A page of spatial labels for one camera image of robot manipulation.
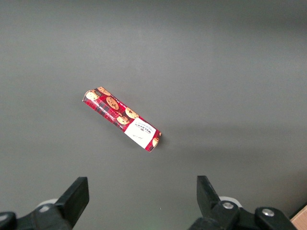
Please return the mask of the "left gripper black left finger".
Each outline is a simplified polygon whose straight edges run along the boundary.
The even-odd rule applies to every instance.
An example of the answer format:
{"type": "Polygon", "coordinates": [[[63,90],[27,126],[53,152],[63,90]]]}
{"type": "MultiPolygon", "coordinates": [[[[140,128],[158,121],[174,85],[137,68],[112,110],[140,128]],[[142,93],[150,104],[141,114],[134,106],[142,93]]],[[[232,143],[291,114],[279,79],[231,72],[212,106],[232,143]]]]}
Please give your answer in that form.
{"type": "Polygon", "coordinates": [[[2,230],[71,230],[89,203],[87,177],[78,177],[58,198],[42,202],[29,214],[17,218],[11,211],[0,213],[2,230]]]}

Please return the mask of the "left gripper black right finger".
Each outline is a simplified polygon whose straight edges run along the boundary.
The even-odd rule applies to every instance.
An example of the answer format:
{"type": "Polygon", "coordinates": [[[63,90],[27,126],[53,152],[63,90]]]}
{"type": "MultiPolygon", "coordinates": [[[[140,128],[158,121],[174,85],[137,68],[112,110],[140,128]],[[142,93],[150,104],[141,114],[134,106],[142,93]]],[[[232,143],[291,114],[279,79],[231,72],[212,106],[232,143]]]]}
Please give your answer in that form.
{"type": "Polygon", "coordinates": [[[272,207],[250,213],[231,200],[221,200],[206,176],[197,177],[197,202],[202,214],[190,230],[295,230],[290,219],[272,207]]]}

